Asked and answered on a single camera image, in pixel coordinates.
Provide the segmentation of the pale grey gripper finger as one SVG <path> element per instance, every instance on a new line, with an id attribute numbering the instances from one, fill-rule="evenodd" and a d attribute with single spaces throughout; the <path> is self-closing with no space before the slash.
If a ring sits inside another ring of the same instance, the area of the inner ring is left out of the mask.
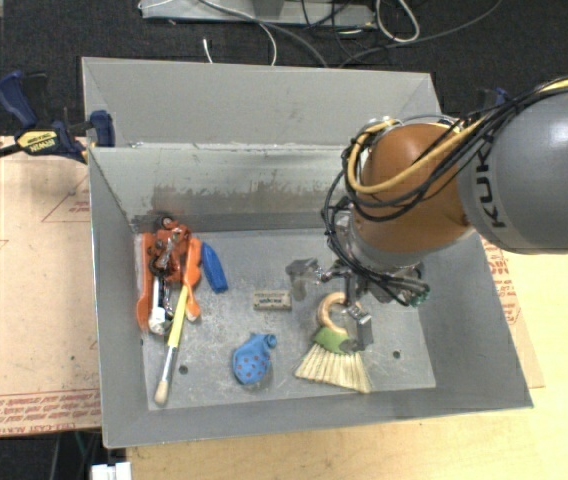
<path id="1" fill-rule="evenodd" d="M 307 295 L 307 284 L 321 283 L 321 268 L 317 258 L 297 259 L 285 269 L 289 276 L 292 296 L 296 301 L 302 301 Z"/>
<path id="2" fill-rule="evenodd" d="M 356 338 L 352 349 L 354 352 L 363 351 L 374 343 L 372 316 L 357 304 L 348 306 L 347 312 L 356 324 Z"/>

